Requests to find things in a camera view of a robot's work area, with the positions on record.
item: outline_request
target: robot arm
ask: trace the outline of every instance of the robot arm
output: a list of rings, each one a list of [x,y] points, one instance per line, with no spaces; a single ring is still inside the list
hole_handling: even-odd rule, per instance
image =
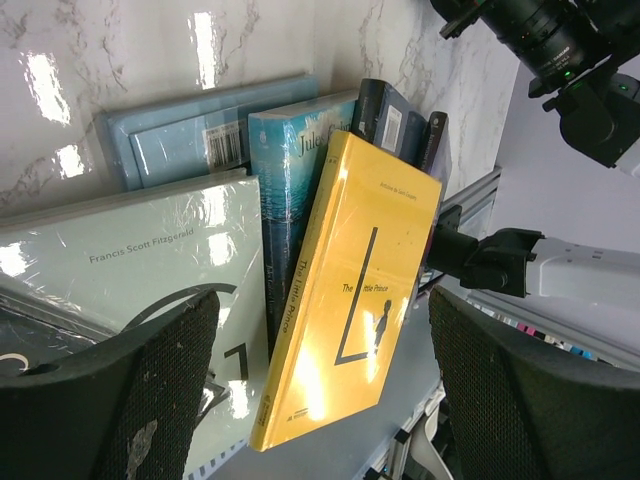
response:
[[[470,289],[578,299],[640,310],[640,255],[505,229],[478,241],[439,225],[427,266]]]

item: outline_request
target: black silhouette illustration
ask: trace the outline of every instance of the black silhouette illustration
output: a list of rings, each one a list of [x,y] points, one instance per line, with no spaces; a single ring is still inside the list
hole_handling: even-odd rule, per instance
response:
[[[384,302],[384,314],[380,317],[378,321],[378,325],[376,325],[376,341],[374,343],[374,354],[378,354],[378,348],[380,347],[380,342],[382,341],[382,336],[384,332],[387,330],[387,320],[389,318],[389,310],[391,309],[391,300],[387,300]]]

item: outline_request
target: black line graphic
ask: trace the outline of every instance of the black line graphic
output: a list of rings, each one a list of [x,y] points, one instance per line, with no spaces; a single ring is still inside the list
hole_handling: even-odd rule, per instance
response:
[[[347,355],[343,357],[344,346],[349,338],[349,330],[351,330],[351,323],[353,322],[353,315],[356,312],[356,306],[358,305],[358,298],[360,298],[360,290],[364,282],[364,277],[367,273],[367,267],[369,266],[369,259],[371,258],[371,252],[373,252],[373,244],[376,242],[376,235],[378,234],[378,227],[373,227],[371,232],[371,239],[369,240],[369,246],[367,247],[367,253],[364,256],[364,262],[362,263],[362,270],[360,270],[360,278],[358,278],[358,285],[353,295],[353,301],[351,302],[351,309],[349,310],[349,316],[347,317],[347,323],[344,326],[344,332],[342,333],[342,340],[340,341],[340,347],[338,348],[338,355],[336,355],[336,363],[334,365],[342,365],[344,363],[355,362],[367,358],[369,352],[356,353],[354,355]]]

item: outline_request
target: yellow book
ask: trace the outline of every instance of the yellow book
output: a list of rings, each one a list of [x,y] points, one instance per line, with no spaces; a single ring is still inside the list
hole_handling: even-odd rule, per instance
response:
[[[441,185],[331,136],[250,444],[259,451],[378,403]]]

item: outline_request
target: barcode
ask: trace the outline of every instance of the barcode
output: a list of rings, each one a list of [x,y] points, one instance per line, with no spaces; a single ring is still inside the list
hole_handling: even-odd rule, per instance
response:
[[[384,126],[384,134],[382,135],[382,145],[380,145],[384,150],[395,153],[401,124],[402,113],[400,113],[397,108],[389,105],[387,109],[387,122]]]
[[[245,158],[243,122],[232,122],[203,132],[209,170],[239,165]]]

